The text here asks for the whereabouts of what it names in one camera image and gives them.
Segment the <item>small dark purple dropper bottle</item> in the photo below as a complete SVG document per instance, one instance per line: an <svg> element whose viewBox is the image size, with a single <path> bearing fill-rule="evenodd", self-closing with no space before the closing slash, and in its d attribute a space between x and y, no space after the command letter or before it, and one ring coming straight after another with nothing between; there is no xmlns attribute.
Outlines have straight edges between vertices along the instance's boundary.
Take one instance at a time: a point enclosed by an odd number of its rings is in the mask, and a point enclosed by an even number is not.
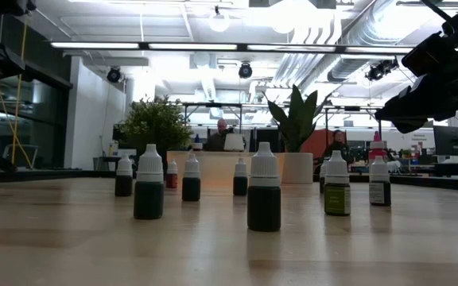
<svg viewBox="0 0 458 286"><path fill-rule="evenodd" d="M391 206L391 182L386 162L376 156L370 166L369 203L375 206Z"/></svg>

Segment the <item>small white-labelled dropper bottle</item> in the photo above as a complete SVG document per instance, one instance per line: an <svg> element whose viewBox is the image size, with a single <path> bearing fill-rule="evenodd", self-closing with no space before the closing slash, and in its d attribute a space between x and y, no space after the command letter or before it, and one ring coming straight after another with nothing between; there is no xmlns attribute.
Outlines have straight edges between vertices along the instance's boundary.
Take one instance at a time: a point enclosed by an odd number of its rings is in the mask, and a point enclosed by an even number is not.
<svg viewBox="0 0 458 286"><path fill-rule="evenodd" d="M328 158L323 160L322 165L320 166L320 173L319 173L319 189L320 193L324 194L324 185L325 185L325 176L326 176L326 168L327 168Z"/></svg>

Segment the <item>small olive-labelled dropper bottle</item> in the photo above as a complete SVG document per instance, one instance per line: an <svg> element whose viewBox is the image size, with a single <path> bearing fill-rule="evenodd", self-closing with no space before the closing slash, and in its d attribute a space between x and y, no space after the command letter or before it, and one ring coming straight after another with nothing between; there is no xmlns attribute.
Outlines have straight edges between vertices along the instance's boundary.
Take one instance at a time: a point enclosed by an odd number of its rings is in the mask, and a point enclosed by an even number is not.
<svg viewBox="0 0 458 286"><path fill-rule="evenodd" d="M324 212L327 215L351 214L351 186L347 162L340 150L334 150L327 161L324 176Z"/></svg>

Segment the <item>small red dropper bottle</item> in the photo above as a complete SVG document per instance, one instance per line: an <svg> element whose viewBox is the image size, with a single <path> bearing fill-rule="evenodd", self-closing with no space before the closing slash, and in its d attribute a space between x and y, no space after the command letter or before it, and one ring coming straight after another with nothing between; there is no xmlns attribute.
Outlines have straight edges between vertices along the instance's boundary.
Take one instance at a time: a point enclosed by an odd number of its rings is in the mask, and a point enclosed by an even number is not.
<svg viewBox="0 0 458 286"><path fill-rule="evenodd" d="M281 180L278 159L269 142L260 142L251 158L247 189L247 227L253 231L281 229Z"/></svg>

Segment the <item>small black dropper bottle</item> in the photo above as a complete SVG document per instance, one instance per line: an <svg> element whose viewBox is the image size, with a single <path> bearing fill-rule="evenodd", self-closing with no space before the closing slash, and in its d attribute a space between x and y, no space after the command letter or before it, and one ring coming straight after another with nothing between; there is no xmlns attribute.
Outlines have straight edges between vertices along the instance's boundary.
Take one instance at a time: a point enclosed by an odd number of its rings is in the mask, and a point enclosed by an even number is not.
<svg viewBox="0 0 458 286"><path fill-rule="evenodd" d="M235 165L235 173L233 177L233 195L246 196L248 188L248 175L246 171L246 163L243 158L239 158Z"/></svg>

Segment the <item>small dark green dropper bottle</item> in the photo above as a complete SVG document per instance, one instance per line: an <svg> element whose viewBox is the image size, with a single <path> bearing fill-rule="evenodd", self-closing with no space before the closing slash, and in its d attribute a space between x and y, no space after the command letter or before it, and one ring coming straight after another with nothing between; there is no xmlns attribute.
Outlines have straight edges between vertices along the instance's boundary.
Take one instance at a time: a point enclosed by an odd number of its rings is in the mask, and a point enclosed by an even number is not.
<svg viewBox="0 0 458 286"><path fill-rule="evenodd" d="M196 202L200 200L200 164L194 153L190 153L184 165L182 179L182 200Z"/></svg>

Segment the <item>small orange-red dropper bottle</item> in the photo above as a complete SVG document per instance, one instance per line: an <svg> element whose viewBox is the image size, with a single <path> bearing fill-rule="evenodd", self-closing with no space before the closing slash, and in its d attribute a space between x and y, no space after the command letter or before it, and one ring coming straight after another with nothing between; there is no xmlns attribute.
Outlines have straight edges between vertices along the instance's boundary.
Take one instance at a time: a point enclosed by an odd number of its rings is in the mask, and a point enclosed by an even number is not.
<svg viewBox="0 0 458 286"><path fill-rule="evenodd" d="M178 167L175 160L168 163L167 172L165 176L165 186L168 189L177 189Z"/></svg>

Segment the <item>small blue dropper bottle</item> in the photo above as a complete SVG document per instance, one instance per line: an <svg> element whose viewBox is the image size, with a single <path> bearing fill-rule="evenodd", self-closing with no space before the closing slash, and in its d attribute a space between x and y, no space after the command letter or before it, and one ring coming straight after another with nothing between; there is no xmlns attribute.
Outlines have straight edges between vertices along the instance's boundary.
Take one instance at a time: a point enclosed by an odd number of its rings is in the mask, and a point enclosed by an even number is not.
<svg viewBox="0 0 458 286"><path fill-rule="evenodd" d="M134 218L159 219L164 208L164 173L162 158L155 144L147 144L139 157L134 185Z"/></svg>

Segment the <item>large pink food coloring bottle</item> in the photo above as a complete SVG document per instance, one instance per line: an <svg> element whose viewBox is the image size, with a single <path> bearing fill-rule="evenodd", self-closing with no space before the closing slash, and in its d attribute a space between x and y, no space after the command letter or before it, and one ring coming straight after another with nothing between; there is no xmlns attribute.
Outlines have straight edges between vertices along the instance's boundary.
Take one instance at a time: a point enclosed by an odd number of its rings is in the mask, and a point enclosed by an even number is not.
<svg viewBox="0 0 458 286"><path fill-rule="evenodd" d="M383 160L387 160L386 143L382 140L379 131L375 131L369 146L368 163L372 164L378 156L381 156Z"/></svg>

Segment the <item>black monitor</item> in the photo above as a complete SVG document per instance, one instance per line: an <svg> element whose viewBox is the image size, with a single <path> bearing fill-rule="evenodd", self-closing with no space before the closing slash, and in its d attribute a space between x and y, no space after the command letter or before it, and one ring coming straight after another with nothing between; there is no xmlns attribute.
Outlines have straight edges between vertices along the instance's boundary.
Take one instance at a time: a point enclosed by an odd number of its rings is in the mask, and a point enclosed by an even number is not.
<svg viewBox="0 0 458 286"><path fill-rule="evenodd" d="M439 156L458 156L458 127L434 126L435 153Z"/></svg>

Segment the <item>person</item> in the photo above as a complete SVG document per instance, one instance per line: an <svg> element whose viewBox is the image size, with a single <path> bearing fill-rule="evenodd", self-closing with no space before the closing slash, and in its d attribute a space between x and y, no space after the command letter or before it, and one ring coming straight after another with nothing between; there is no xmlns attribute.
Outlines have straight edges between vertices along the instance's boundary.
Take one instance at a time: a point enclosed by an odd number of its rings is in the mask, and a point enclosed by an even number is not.
<svg viewBox="0 0 458 286"><path fill-rule="evenodd" d="M227 122L221 118L217 122L217 132L212 134L206 144L204 145L205 151L222 152L225 146L226 136L233 133L234 129L227 126Z"/></svg>
<svg viewBox="0 0 458 286"><path fill-rule="evenodd" d="M347 146L345 132L340 129L336 129L332 132L332 143L325 150L324 157L331 157L334 150L339 150L342 158L345 161L349 161L349 148Z"/></svg>

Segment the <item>orange translucent plastic bin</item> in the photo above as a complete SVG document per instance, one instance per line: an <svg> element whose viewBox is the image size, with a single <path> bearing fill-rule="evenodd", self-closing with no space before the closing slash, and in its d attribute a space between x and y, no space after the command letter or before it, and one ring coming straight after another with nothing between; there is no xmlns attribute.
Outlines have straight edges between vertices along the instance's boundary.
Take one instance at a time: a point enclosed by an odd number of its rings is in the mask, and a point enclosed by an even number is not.
<svg viewBox="0 0 458 286"><path fill-rule="evenodd" d="M175 160L178 167L178 178L181 182L185 162L193 153L199 161L201 182L203 185L230 185L235 173L235 165L242 158L250 174L251 157L254 153L239 152L206 152L206 151L168 151L167 161Z"/></svg>

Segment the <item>white globe lamp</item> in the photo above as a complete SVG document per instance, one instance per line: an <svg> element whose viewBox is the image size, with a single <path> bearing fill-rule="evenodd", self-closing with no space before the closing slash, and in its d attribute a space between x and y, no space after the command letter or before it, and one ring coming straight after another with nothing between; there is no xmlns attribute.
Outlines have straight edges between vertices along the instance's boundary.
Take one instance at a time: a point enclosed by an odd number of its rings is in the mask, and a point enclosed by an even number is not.
<svg viewBox="0 0 458 286"><path fill-rule="evenodd" d="M210 29L217 33L222 33L229 28L230 23L230 16L219 6L214 6L213 13L208 19Z"/></svg>

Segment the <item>long white light bar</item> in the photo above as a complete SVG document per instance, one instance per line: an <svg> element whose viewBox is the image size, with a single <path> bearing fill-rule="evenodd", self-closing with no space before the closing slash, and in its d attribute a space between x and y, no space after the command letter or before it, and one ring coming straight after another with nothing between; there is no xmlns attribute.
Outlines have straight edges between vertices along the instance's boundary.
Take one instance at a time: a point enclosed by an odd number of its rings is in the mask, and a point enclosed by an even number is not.
<svg viewBox="0 0 458 286"><path fill-rule="evenodd" d="M95 51L206 51L206 52L269 52L312 53L339 55L405 55L411 46L397 45L346 45L346 44L244 44L244 43L196 43L196 42L87 42L54 41L54 48L63 50Z"/></svg>

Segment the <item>bushy green potted plant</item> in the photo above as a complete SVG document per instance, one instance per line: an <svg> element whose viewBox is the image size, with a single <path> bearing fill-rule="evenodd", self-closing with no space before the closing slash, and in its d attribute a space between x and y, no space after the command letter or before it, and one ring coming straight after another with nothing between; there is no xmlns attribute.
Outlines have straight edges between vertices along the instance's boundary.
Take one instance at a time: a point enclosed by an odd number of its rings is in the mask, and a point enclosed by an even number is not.
<svg viewBox="0 0 458 286"><path fill-rule="evenodd" d="M130 104L130 112L118 125L122 141L141 156L148 144L155 144L161 156L165 176L168 169L167 152L182 149L190 142L192 131L184 124L180 100L171 102L168 95L154 99L140 99Z"/></svg>

